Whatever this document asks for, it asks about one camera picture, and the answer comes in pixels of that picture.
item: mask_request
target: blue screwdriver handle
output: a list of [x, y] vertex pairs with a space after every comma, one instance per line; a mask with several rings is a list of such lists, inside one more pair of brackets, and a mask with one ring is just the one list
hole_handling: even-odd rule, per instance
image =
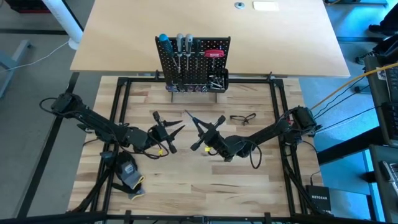
[[159, 42], [163, 46], [163, 49], [166, 51], [167, 55], [174, 58], [172, 43], [170, 42], [166, 34], [159, 35]]

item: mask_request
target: screwdriver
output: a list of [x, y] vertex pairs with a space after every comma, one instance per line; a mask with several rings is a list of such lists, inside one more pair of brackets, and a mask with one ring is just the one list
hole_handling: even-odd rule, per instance
[[187, 56], [187, 71], [189, 67], [189, 56], [191, 56], [193, 35], [187, 34], [185, 36], [185, 56]]
[[213, 71], [214, 71], [215, 59], [224, 57], [224, 50], [218, 50], [218, 49], [205, 50], [205, 57], [213, 59]]
[[182, 39], [184, 35], [177, 34], [177, 56], [178, 56], [178, 72], [181, 72], [181, 56], [182, 56]]
[[200, 55], [201, 42], [199, 39], [195, 39], [195, 57], [197, 58], [197, 69], [198, 69], [198, 59]]
[[167, 55], [173, 59], [173, 62], [178, 69], [178, 65], [174, 59], [174, 52], [173, 52], [173, 47], [172, 43], [170, 42], [169, 38], [167, 37], [166, 34], [160, 34], [159, 35], [159, 42], [163, 46], [164, 50], [166, 51]]

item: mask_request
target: light wood desk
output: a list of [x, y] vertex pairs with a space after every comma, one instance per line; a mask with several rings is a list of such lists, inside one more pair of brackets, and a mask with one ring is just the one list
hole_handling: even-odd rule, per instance
[[349, 77], [322, 0], [96, 0], [71, 65], [76, 71], [161, 71], [155, 36], [231, 37], [230, 73]]
[[[93, 109], [102, 116], [109, 117], [117, 79], [101, 79]], [[304, 105], [299, 82], [285, 79], [284, 83], [289, 108]], [[235, 156], [231, 162], [223, 162], [220, 156], [205, 153], [204, 145], [195, 152], [191, 151], [190, 146], [198, 139], [197, 131], [190, 117], [184, 113], [184, 110], [189, 110], [204, 122], [215, 122], [223, 114], [227, 120], [218, 129], [224, 137], [233, 134], [248, 136], [275, 121], [269, 85], [230, 84], [226, 93], [218, 94], [217, 104], [212, 103], [213, 97], [213, 93], [191, 96], [175, 94], [174, 103], [171, 103], [171, 93], [164, 90], [163, 83], [132, 84], [126, 123], [147, 130], [154, 125], [152, 113], [158, 111], [168, 121], [183, 120], [182, 124], [186, 127], [174, 141], [178, 149], [176, 154], [159, 160], [134, 155], [140, 172], [146, 177], [143, 183], [146, 194], [130, 201], [125, 193], [113, 189], [109, 214], [122, 215], [126, 210], [132, 210], [133, 215], [261, 217], [264, 212], [270, 212], [272, 217], [290, 216], [277, 138], [260, 145], [263, 157], [258, 170], [251, 167], [249, 158]], [[121, 103], [116, 121], [119, 120], [120, 109]], [[250, 120], [247, 126], [229, 120], [229, 115], [248, 115], [253, 112], [257, 113], [257, 117]], [[89, 134], [86, 140], [94, 138], [94, 135]], [[68, 209], [76, 207], [94, 186], [102, 149], [103, 143], [100, 141], [89, 143], [83, 148]], [[156, 154], [157, 149], [153, 147], [149, 152]], [[316, 153], [311, 146], [302, 143], [298, 145], [297, 155], [303, 184], [309, 184], [310, 175], [319, 171]], [[258, 159], [259, 154], [254, 151], [255, 164]], [[313, 180], [315, 185], [322, 185], [319, 174], [314, 175]], [[300, 212], [298, 194], [293, 184], [292, 190], [296, 211]], [[103, 195], [104, 190], [101, 191], [99, 209], [102, 207]]]

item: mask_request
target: white cable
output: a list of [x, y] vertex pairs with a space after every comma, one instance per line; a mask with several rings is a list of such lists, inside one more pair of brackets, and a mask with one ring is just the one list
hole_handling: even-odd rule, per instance
[[330, 131], [330, 130], [332, 130], [332, 129], [334, 129], [334, 128], [337, 128], [337, 127], [340, 127], [341, 125], [344, 125], [344, 124], [348, 124], [348, 123], [352, 122], [353, 120], [355, 120], [356, 118], [358, 118], [358, 117], [361, 116], [361, 115], [362, 115], [362, 114], [360, 114], [360, 115], [358, 115], [358, 116], [352, 118], [352, 119], [349, 120], [349, 121], [346, 121], [346, 122], [343, 123], [343, 124], [339, 124], [339, 125], [337, 125], [337, 126], [330, 127], [330, 128], [325, 129], [325, 130], [323, 130], [323, 131], [321, 131], [321, 132], [319, 132], [319, 133], [317, 132], [317, 134], [324, 133], [325, 131]]
[[22, 68], [22, 67], [29, 66], [29, 65], [33, 65], [33, 64], [35, 64], [35, 63], [37, 63], [37, 62], [39, 62], [39, 61], [41, 61], [41, 60], [44, 60], [44, 59], [48, 58], [49, 56], [51, 56], [52, 54], [54, 54], [58, 49], [60, 49], [61, 47], [65, 46], [66, 44], [68, 44], [68, 42], [66, 42], [66, 43], [62, 44], [61, 46], [57, 47], [55, 50], [53, 50], [53, 51], [52, 51], [51, 53], [49, 53], [47, 56], [42, 57], [42, 58], [38, 59], [38, 60], [35, 61], [35, 62], [28, 63], [28, 64], [26, 64], [26, 65], [16, 66], [16, 67], [10, 68], [10, 69], [6, 69], [6, 70], [1, 71], [0, 73], [8, 72], [8, 71], [11, 71], [11, 70], [14, 70], [14, 69], [17, 69], [17, 68]]

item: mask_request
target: pegboard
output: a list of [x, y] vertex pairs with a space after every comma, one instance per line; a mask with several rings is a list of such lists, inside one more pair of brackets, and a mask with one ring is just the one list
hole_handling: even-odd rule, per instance
[[[177, 41], [176, 38], [169, 38], [174, 51], [174, 59], [178, 65], [177, 56]], [[200, 40], [199, 57], [196, 56], [197, 40]], [[159, 38], [155, 38], [157, 51], [159, 53], [160, 63], [162, 65], [165, 82], [167, 85], [182, 83], [183, 85], [206, 85], [208, 83], [209, 74], [217, 74], [222, 72], [226, 66], [226, 61], [229, 53], [229, 44], [231, 37], [225, 38], [211, 38], [211, 37], [194, 37], [192, 41], [191, 56], [185, 56], [185, 38], [182, 39], [182, 56], [180, 57], [181, 71], [178, 73], [178, 68], [175, 66], [173, 59], [169, 57]], [[205, 50], [221, 49], [224, 50], [224, 57], [216, 58], [213, 68], [213, 59], [204, 57]]]

